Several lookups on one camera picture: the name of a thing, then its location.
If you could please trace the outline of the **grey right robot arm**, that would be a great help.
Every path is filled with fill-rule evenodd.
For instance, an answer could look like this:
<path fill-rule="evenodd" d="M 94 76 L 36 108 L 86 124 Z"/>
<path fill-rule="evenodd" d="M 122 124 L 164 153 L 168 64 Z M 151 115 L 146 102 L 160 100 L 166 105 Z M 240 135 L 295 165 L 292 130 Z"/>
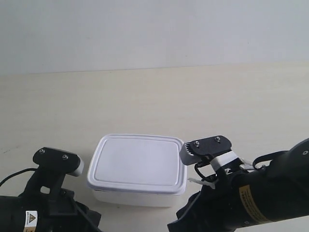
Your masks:
<path fill-rule="evenodd" d="M 253 162 L 221 135 L 186 142 L 179 155 L 197 174 L 208 165 L 214 173 L 200 175 L 201 190 L 177 211 L 171 232 L 233 232 L 309 214 L 308 140 Z"/>

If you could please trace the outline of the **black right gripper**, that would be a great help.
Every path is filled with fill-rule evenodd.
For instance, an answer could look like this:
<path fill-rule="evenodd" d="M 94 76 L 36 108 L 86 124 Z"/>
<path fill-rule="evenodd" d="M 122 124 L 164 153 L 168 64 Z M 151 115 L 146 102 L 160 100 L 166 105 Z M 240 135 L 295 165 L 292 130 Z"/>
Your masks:
<path fill-rule="evenodd" d="M 187 204 L 177 211 L 177 220 L 167 225 L 170 232 L 234 232 L 244 227 L 237 211 L 238 200 L 233 193 L 232 179 L 244 171 L 239 166 L 226 167 L 223 172 L 205 177 L 196 167 L 202 181 L 214 184 L 214 189 L 203 185 Z"/>

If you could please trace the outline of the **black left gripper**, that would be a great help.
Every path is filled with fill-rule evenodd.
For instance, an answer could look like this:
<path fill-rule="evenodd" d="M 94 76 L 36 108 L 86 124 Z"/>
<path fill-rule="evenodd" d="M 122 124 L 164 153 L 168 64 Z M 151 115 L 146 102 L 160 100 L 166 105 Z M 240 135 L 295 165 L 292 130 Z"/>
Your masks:
<path fill-rule="evenodd" d="M 62 188 L 63 173 L 27 168 L 4 180 L 32 171 L 18 196 L 1 196 L 2 232 L 98 232 L 101 214 L 74 200 L 74 192 Z"/>

